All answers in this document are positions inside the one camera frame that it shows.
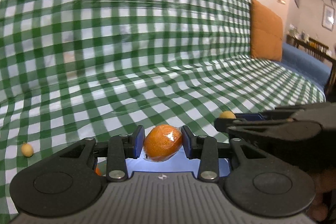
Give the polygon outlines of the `person's right hand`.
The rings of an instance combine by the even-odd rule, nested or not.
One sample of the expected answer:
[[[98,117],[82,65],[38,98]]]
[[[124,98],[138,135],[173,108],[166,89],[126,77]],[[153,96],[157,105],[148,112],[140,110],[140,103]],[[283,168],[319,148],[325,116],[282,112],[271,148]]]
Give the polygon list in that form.
[[[335,190],[335,170],[312,173],[310,176],[315,184],[316,195],[307,215],[314,221],[323,221],[326,219],[329,211],[323,201],[323,195]]]

